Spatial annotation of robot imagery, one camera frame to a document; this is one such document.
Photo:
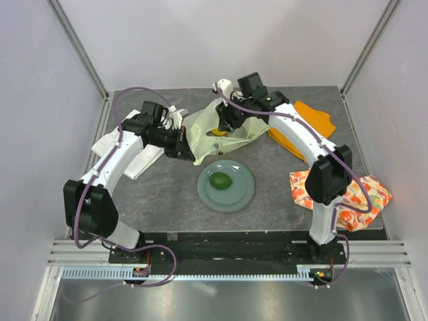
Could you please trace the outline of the light green plastic bag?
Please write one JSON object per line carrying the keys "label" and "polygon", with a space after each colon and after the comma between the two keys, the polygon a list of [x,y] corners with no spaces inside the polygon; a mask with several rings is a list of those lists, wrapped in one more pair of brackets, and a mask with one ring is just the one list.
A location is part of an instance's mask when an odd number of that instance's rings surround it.
{"label": "light green plastic bag", "polygon": [[270,129],[263,120],[251,117],[234,132],[225,136],[215,136],[211,133],[218,127],[219,117],[215,108],[222,99],[214,99],[206,108],[191,114],[183,120],[187,131],[187,141],[195,156],[194,165],[200,165],[206,156],[227,154],[243,147]]}

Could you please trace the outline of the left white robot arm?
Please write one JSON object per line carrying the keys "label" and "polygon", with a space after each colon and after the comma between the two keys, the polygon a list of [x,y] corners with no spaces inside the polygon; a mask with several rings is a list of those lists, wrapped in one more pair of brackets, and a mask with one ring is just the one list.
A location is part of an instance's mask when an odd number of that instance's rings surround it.
{"label": "left white robot arm", "polygon": [[140,112],[121,122],[104,156],[81,179],[64,185],[66,224],[74,233],[88,233],[123,247],[132,263],[145,259],[142,233],[120,220],[112,195],[131,162],[149,146],[163,149],[170,158],[195,160],[182,125],[184,113],[145,101]]}

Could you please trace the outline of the yellow apple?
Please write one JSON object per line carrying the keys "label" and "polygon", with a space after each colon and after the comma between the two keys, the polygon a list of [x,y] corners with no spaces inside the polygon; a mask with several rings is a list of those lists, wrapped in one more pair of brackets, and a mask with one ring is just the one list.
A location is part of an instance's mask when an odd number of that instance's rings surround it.
{"label": "yellow apple", "polygon": [[225,136],[227,134],[227,131],[219,130],[218,128],[214,128],[211,133],[215,136]]}

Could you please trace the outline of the green lime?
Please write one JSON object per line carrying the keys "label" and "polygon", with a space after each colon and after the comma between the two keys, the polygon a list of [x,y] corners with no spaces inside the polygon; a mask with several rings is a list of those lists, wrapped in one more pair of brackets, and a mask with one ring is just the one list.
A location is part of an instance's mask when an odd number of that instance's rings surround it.
{"label": "green lime", "polygon": [[210,185],[219,191],[230,188],[233,181],[231,177],[222,172],[216,172],[209,176]]}

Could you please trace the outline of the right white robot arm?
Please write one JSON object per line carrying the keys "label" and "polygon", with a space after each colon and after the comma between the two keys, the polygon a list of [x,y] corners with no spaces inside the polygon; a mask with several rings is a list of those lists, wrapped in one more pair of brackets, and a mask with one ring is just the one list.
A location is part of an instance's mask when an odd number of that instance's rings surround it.
{"label": "right white robot arm", "polygon": [[313,242],[306,246],[306,255],[310,261],[322,263],[330,256],[328,243],[336,237],[334,203],[342,200],[352,180],[352,152],[346,145],[337,146],[317,132],[282,92],[270,92],[257,72],[240,78],[238,83],[239,91],[226,79],[213,85],[214,93],[222,99],[216,107],[218,129],[234,132],[246,120],[258,118],[301,152],[310,168],[305,189],[314,202],[309,230]]}

